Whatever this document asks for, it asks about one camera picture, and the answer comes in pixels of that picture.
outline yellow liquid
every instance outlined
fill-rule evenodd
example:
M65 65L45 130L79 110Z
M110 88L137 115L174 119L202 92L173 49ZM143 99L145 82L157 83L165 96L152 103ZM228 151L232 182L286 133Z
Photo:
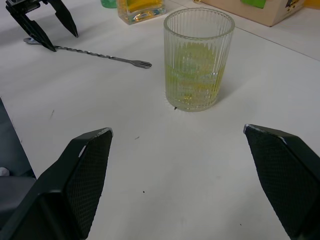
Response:
M201 111L214 104L225 64L215 65L216 52L203 43L179 46L165 66L165 91L169 102L186 111Z
M117 0L119 17L133 24L166 13L163 0Z

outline glass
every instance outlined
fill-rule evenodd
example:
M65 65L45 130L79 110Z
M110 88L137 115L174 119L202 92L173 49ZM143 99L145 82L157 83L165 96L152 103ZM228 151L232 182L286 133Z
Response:
M101 0L101 4L108 9L115 9L117 7L116 0Z
M165 95L196 112L216 101L235 29L227 14L207 8L176 11L164 20Z
M166 13L164 0L117 0L119 17L135 24Z

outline small debris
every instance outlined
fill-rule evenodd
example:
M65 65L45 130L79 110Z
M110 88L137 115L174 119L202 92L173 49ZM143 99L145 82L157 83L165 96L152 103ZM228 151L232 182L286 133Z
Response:
M52 118L52 116L54 115L54 112L55 112L55 110L53 109L53 111L52 111L51 116L50 116L50 118L49 118L49 119L51 119L51 118Z

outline table surface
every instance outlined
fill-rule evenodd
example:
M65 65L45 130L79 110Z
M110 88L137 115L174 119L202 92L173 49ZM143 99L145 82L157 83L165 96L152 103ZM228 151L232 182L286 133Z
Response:
M165 97L165 16L128 26L97 0L66 5L79 38L50 7L30 13L54 44L153 64L26 45L0 10L0 96L35 175L72 138L113 129L88 239L288 240L242 130L249 123L280 129L320 154L320 62L236 28L215 106L174 110Z

